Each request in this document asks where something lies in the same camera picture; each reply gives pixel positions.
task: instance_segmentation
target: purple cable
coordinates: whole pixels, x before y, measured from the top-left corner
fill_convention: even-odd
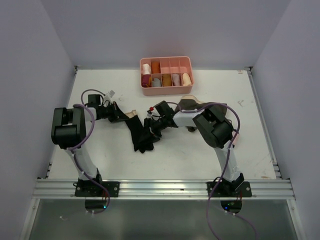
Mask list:
[[[167,102],[168,104],[175,104],[178,106],[180,112],[182,113],[198,113],[204,109],[207,109],[208,107],[210,106],[214,106],[214,105],[220,105],[220,106],[223,106],[227,109],[229,109],[233,114],[234,116],[236,117],[236,120],[238,122],[238,126],[237,126],[237,129],[235,131],[235,134],[233,136],[233,138],[231,139],[230,143],[229,143],[229,146],[228,146],[228,151],[227,151],[227,155],[226,155],[226,161],[225,161],[225,165],[224,165],[224,168],[222,170],[222,173],[221,173],[221,176],[219,177],[219,179],[222,179],[223,176],[225,175],[225,172],[227,170],[227,166],[228,166],[228,163],[229,163],[229,158],[230,158],[230,149],[232,148],[232,143],[234,142],[234,140],[236,139],[237,135],[239,134],[239,130],[240,130],[240,118],[238,116],[238,114],[236,113],[235,110],[233,110],[231,107],[229,107],[228,105],[226,104],[223,104],[223,103],[220,103],[220,102],[209,102],[208,104],[206,104],[205,106],[201,107],[200,109],[197,109],[197,110],[183,110],[181,108],[181,106],[175,102]],[[206,221],[208,223],[208,226],[212,232],[212,234],[218,239],[220,240],[221,238],[219,238],[219,236],[217,235],[217,233],[215,232],[215,230],[213,229],[212,225],[211,225],[211,221],[209,219],[209,208],[210,208],[210,200],[212,198],[212,195],[214,193],[214,191],[217,189],[218,185],[220,184],[220,181],[217,182],[216,185],[214,185],[212,191],[210,192],[209,194],[209,198],[208,198],[208,202],[207,202],[207,205],[206,205],[206,211],[205,211],[205,216],[206,216]],[[247,220],[246,218],[244,218],[243,216],[240,216],[240,215],[235,215],[237,216],[238,218],[242,219],[243,221],[247,222],[253,229],[254,231],[254,235],[255,235],[255,239],[257,240],[259,238],[259,235],[258,235],[258,232],[257,232],[257,229],[255,228],[255,226],[249,221]]]
[[[90,111],[89,108],[87,108],[86,106],[84,105],[81,105],[81,104],[74,104],[73,105],[74,108],[83,108],[84,110],[86,110],[89,114],[90,114],[90,117],[91,117],[91,128],[88,132],[88,134],[85,136],[85,138],[77,145],[75,145],[74,147],[70,147],[68,148],[69,151],[71,151],[71,153],[73,154],[73,160],[74,160],[74,163],[76,165],[76,167],[80,170],[80,172],[83,173],[83,175],[85,175],[93,184],[97,185],[99,188],[101,188],[103,191],[105,191],[108,195],[108,201],[106,203],[106,208],[109,206],[110,204],[110,194],[108,192],[108,190],[102,186],[100,183],[96,182],[95,180],[92,179],[92,177],[90,177],[83,169],[82,167],[79,165],[79,162],[77,160],[77,157],[76,157],[76,153],[75,153],[75,149],[81,147],[87,140],[88,138],[90,137],[90,135],[92,134],[93,130],[94,130],[94,127],[95,127],[95,116],[93,115],[93,113]]]
[[[94,92],[100,93],[100,94],[102,94],[103,96],[106,95],[106,94],[103,93],[102,91],[99,91],[99,90],[96,90],[96,89],[87,89],[87,90],[84,90],[83,93],[81,93],[81,103],[82,103],[82,105],[85,105],[85,102],[84,102],[84,94],[85,94],[86,92],[89,92],[89,91],[94,91]]]

